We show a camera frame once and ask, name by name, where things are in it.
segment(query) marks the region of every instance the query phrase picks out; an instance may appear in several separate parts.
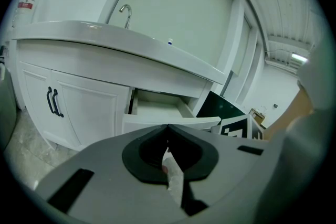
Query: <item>tile floor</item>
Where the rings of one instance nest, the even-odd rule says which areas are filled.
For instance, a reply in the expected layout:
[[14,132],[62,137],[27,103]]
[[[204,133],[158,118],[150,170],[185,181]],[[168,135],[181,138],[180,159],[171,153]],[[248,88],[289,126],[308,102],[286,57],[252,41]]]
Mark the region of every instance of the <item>tile floor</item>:
[[60,145],[56,150],[50,148],[25,110],[17,114],[16,126],[4,157],[17,180],[33,189],[36,182],[76,153]]

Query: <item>white bottle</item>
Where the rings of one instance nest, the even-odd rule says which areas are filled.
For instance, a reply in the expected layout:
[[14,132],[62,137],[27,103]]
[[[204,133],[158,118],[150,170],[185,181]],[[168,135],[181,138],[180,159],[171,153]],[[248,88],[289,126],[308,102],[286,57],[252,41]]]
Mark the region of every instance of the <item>white bottle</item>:
[[35,8],[36,0],[19,0],[13,17],[13,27],[30,24]]

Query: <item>open drawer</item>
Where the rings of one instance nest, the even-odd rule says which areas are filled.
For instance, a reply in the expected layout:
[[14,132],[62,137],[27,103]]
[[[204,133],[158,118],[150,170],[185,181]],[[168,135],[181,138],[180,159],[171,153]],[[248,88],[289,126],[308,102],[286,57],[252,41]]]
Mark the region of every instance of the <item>open drawer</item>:
[[122,134],[160,124],[181,124],[195,129],[217,125],[220,117],[196,118],[180,97],[135,90],[131,114],[124,114]]

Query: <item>chrome faucet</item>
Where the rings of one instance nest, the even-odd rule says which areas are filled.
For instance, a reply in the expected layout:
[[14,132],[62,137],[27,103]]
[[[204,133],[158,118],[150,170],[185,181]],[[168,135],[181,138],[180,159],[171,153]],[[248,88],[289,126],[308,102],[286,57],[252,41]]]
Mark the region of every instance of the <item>chrome faucet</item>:
[[123,10],[127,8],[128,9],[128,16],[127,16],[127,21],[126,21],[126,24],[125,24],[125,28],[128,29],[129,26],[130,26],[130,19],[131,19],[131,16],[132,16],[132,9],[131,9],[131,6],[128,5],[128,4],[125,4],[121,7],[121,9],[119,10],[120,12],[123,12]]

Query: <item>cabinet handle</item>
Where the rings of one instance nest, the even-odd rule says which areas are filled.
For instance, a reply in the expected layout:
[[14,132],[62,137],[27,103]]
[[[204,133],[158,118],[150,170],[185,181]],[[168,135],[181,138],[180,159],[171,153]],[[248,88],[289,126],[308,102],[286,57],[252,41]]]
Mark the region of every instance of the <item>cabinet handle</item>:
[[52,92],[51,87],[48,87],[47,100],[48,100],[49,108],[50,108],[50,111],[52,112],[52,114],[55,114],[55,112],[52,111],[52,106],[51,106],[50,99],[49,99],[49,94],[50,94],[51,92]]
[[58,113],[58,109],[57,109],[57,104],[56,104],[56,101],[55,101],[55,97],[57,95],[57,90],[54,89],[54,94],[52,95],[52,102],[54,103],[54,107],[55,107],[55,114],[59,117],[64,117],[62,113]]

